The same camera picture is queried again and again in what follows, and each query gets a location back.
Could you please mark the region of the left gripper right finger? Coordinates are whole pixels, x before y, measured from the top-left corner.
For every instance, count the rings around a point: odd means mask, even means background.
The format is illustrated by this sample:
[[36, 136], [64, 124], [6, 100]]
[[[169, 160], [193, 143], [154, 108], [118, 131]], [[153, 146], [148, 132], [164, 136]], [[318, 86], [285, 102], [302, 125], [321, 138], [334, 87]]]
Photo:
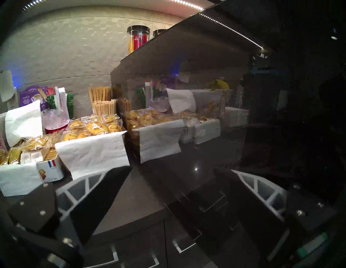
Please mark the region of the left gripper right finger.
[[333, 235], [335, 208], [294, 183], [231, 169], [214, 169], [217, 182], [270, 268], [312, 268]]

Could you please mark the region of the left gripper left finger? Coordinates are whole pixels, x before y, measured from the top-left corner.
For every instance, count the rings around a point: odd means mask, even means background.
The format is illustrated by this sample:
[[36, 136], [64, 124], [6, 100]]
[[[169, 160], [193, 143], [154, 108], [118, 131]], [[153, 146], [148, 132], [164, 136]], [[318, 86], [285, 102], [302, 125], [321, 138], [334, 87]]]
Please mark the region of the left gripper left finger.
[[86, 245], [123, 186], [131, 166], [97, 172], [55, 189], [43, 183], [8, 209], [14, 224], [43, 237]]

